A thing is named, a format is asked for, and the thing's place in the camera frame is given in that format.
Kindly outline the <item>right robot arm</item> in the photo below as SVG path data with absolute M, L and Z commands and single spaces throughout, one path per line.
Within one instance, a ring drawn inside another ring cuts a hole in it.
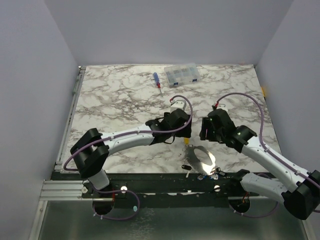
M 294 217 L 306 220 L 320 204 L 320 172 L 312 172 L 292 163 L 265 145 L 259 135 L 245 125 L 235 126 L 221 108 L 203 117 L 199 137 L 217 142 L 251 158 L 275 179 L 240 170 L 236 181 L 244 191 L 256 193 L 284 205 Z

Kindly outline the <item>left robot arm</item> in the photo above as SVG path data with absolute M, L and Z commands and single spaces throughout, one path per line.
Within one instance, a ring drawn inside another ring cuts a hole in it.
M 134 147 L 167 144 L 170 138 L 190 138 L 191 124 L 192 115 L 178 108 L 127 132 L 102 134 L 91 128 L 71 148 L 71 158 L 80 177 L 102 190 L 110 184 L 103 170 L 107 157 Z

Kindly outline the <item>grey large key ring holder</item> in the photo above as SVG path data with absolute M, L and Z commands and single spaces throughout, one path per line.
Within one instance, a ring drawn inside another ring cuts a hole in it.
M 201 175 L 211 176 L 216 171 L 216 157 L 204 146 L 187 145 L 184 148 L 184 158 Z

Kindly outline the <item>yellow key tag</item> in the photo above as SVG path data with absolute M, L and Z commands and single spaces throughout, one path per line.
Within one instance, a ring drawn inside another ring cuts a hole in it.
M 185 145 L 188 145 L 189 142 L 190 142 L 189 138 L 184 138 L 184 144 L 185 144 Z

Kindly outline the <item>black key tag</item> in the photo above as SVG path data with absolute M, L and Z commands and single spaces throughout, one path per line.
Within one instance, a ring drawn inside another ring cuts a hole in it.
M 181 166 L 181 168 L 182 168 L 183 170 L 187 170 L 187 171 L 192 170 L 192 167 L 189 166 L 189 165 L 186 165 L 186 164 L 183 164 L 183 165 Z
M 216 172 L 217 172 L 217 174 L 219 174 L 220 176 L 225 176 L 225 175 L 226 175 L 226 173 L 225 173 L 224 171 L 222 171 L 220 167 L 218 167 L 218 168 L 216 169 Z

